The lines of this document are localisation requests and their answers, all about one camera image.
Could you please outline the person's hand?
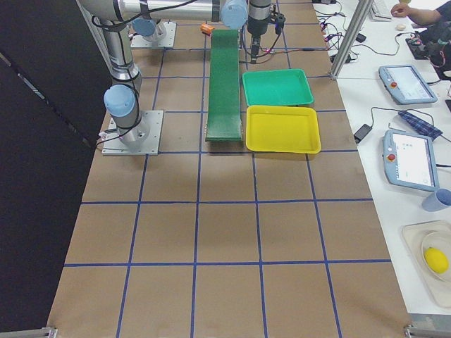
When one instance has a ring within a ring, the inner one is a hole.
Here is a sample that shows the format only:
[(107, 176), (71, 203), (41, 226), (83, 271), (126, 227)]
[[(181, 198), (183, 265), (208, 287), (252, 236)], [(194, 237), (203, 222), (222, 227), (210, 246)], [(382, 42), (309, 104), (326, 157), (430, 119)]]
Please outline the person's hand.
[(392, 17), (394, 18), (405, 18), (409, 15), (409, 12), (409, 5), (403, 2), (395, 4), (390, 10)]

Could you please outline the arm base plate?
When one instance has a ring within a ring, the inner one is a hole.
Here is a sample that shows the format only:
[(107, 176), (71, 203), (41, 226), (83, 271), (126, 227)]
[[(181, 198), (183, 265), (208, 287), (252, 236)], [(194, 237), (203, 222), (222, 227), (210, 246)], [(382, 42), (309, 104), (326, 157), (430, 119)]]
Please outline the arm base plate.
[(163, 125), (163, 111), (140, 111), (141, 121), (127, 134), (117, 129), (110, 118), (109, 127), (102, 133), (99, 148), (104, 156), (157, 155)]
[(151, 35), (136, 34), (131, 49), (172, 49), (175, 44), (176, 22), (159, 22)]

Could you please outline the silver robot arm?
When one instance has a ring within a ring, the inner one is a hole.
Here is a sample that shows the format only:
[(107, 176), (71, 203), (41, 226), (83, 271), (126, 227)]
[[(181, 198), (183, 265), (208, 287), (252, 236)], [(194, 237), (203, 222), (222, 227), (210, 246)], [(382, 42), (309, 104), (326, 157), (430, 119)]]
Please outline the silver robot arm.
[(248, 19), (245, 1), (81, 1), (101, 29), (111, 64), (113, 86), (104, 103), (116, 124), (119, 140), (136, 149), (149, 138), (150, 126), (139, 105), (142, 74), (136, 66), (128, 41), (128, 24), (137, 19), (182, 19), (222, 22), (239, 30)]
[(261, 37), (268, 25), (275, 25), (279, 37), (285, 24), (285, 17), (273, 9), (270, 1), (140, 1), (136, 18), (205, 20), (222, 23), (231, 30), (246, 28), (251, 34), (251, 46), (246, 51), (250, 63), (256, 64), (266, 56), (261, 53)]

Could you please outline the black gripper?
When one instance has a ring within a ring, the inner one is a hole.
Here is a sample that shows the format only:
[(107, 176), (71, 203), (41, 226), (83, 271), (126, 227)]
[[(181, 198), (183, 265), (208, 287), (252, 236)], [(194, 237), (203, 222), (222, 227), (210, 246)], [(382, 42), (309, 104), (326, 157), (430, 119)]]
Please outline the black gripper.
[(250, 62), (251, 63), (256, 63), (257, 59), (259, 58), (260, 42), (261, 42), (261, 36), (260, 35), (252, 35), (251, 56), (250, 56)]

